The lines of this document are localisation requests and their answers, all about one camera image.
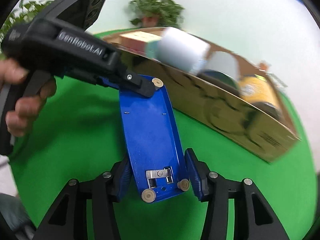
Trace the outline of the grey sleeve forearm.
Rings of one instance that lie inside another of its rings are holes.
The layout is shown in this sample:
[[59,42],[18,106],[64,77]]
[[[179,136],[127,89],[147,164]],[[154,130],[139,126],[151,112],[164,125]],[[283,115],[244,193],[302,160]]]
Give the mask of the grey sleeve forearm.
[[7,225],[16,239],[33,239],[36,227],[19,196],[7,157],[1,157],[1,227]]

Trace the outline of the person's left hand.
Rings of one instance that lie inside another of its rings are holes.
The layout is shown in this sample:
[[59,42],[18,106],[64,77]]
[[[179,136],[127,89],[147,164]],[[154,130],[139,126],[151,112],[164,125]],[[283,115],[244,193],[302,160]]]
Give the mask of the person's left hand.
[[[28,75],[28,70],[21,67],[13,59],[1,61],[1,86],[5,83],[19,85]],[[32,128],[49,97],[56,93],[56,80],[51,78],[40,89],[39,94],[20,98],[13,111],[6,114],[5,122],[8,132],[15,137],[26,135]]]

